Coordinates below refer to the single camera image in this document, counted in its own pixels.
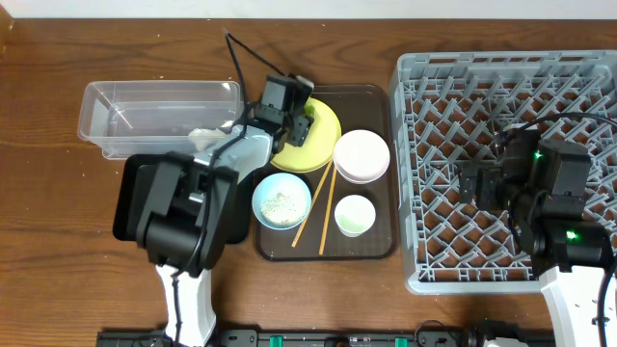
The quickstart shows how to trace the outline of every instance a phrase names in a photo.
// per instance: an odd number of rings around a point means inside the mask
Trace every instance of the green indicator light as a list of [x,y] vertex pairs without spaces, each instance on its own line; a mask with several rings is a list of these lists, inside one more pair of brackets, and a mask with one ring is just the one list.
[[578,235],[575,232],[570,231],[570,230],[566,231],[566,237],[568,238],[568,240],[578,239]]

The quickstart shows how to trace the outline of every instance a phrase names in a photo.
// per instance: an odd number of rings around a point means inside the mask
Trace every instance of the chopstick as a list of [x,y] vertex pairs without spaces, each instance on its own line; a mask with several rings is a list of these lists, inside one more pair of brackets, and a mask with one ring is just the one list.
[[326,207],[326,219],[324,220],[324,231],[321,234],[321,246],[319,246],[319,255],[324,254],[326,247],[326,237],[328,236],[328,223],[330,221],[330,210],[332,209],[332,197],[335,194],[336,183],[336,167],[332,171],[332,183],[330,183],[330,195],[328,196],[328,206]]
[[326,180],[326,176],[328,175],[328,171],[332,166],[332,160],[328,162],[328,166],[326,167],[326,171],[321,175],[321,179],[319,180],[319,184],[317,184],[317,189],[315,190],[315,195],[312,196],[312,201],[310,202],[310,210],[308,211],[307,217],[300,224],[300,228],[298,228],[298,232],[296,232],[296,237],[293,239],[291,243],[291,247],[296,247],[298,241],[300,240],[300,235],[302,235],[302,230],[305,229],[305,224],[310,216],[310,211],[312,211],[312,207],[315,206],[315,202],[317,201],[317,197],[319,196],[319,192],[321,192],[321,187],[324,185],[324,181]]

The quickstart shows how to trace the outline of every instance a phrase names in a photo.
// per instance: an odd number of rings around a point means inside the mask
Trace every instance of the brown tray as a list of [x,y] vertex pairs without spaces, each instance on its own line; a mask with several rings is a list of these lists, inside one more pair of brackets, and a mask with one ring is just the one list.
[[[387,144],[391,144],[388,98],[381,88],[370,85],[316,87],[312,97],[325,102],[335,111],[343,134],[357,129],[370,130],[382,136]],[[376,181],[357,185],[346,181],[341,175],[336,178],[323,255],[319,255],[319,244],[334,165],[330,168],[321,193],[308,216],[302,237],[295,248],[291,247],[291,242],[298,231],[297,227],[283,231],[272,230],[263,226],[253,216],[252,226],[255,228],[257,252],[271,261],[382,259],[393,254],[399,238],[395,196],[397,178],[394,169],[395,154],[390,145],[389,149],[388,171]],[[308,184],[312,194],[325,169],[326,166],[312,173],[298,174]],[[266,167],[255,175],[255,186],[265,176],[279,171],[271,165]],[[336,204],[352,194],[367,197],[377,210],[377,219],[373,227],[355,238],[343,235],[336,226],[334,218]]]

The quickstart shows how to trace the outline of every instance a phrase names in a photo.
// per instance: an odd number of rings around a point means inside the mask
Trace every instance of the bowl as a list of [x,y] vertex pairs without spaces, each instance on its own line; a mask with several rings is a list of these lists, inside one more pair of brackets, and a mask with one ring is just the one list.
[[[255,188],[253,213],[266,227],[288,230],[307,218],[311,199],[309,187],[302,179],[291,173],[275,173],[264,178]],[[269,216],[263,214],[265,202],[268,202],[265,208]]]
[[373,226],[376,217],[375,206],[363,196],[347,196],[336,204],[336,225],[348,237],[358,237],[365,233]]
[[388,145],[374,132],[350,131],[336,142],[334,162],[340,175],[347,181],[355,184],[370,183],[388,169]]

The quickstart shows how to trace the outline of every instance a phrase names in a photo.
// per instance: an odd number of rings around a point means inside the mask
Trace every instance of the tray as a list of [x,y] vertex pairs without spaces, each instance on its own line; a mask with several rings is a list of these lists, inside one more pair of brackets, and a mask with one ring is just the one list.
[[[342,133],[356,129],[366,129],[381,135],[391,144],[389,132],[389,111],[386,93],[377,86],[328,86],[316,87],[312,97],[325,102],[338,116]],[[257,220],[255,228],[255,248],[264,258],[272,261],[294,260],[359,260],[381,259],[394,253],[398,246],[398,225],[396,223],[396,171],[394,153],[390,148],[389,169],[382,177],[365,185],[347,182],[342,176],[336,178],[333,197],[333,213],[328,226],[328,238],[323,255],[319,255],[319,244],[328,202],[328,192],[332,169],[324,182],[319,198],[315,202],[300,241],[291,247],[296,227],[290,230],[272,230],[262,226]],[[312,173],[298,174],[314,194],[319,179],[326,167]],[[279,172],[270,166],[255,178],[256,184],[268,174]],[[373,227],[359,237],[344,236],[334,219],[334,207],[342,198],[360,194],[369,198],[377,210],[377,220]]]
[[[493,134],[562,112],[617,116],[615,51],[405,54],[389,85],[407,288],[419,294],[539,292],[505,212],[458,202],[456,164],[497,160]],[[610,126],[562,119],[543,137],[583,143],[593,167],[584,218],[617,246],[617,144]]]

